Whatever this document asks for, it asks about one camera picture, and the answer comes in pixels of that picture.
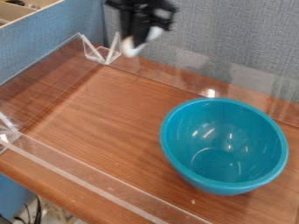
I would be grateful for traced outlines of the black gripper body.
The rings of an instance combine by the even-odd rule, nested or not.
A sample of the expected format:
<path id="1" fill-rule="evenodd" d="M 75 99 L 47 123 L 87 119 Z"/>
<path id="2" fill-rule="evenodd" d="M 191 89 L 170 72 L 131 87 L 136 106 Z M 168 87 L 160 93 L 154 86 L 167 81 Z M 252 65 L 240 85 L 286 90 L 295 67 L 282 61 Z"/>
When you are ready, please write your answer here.
<path id="1" fill-rule="evenodd" d="M 144 23 L 170 31 L 174 23 L 176 6 L 170 0 L 107 0 L 106 5 L 119 10 L 120 27 L 134 29 L 134 22 L 144 18 Z"/>

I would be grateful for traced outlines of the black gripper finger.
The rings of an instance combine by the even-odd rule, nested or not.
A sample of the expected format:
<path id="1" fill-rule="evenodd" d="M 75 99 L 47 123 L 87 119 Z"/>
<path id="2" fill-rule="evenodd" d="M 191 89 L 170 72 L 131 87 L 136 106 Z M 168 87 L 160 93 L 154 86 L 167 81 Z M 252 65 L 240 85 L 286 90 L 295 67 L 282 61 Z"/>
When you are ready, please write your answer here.
<path id="1" fill-rule="evenodd" d="M 138 12 L 134 15 L 134 28 L 132 28 L 135 47 L 139 47 L 146 42 L 150 28 L 151 28 L 150 15 L 144 14 L 143 12 Z"/>
<path id="2" fill-rule="evenodd" d="M 122 28 L 122 38 L 126 39 L 131 35 L 131 22 L 132 22 L 132 11 L 120 11 L 120 28 Z"/>

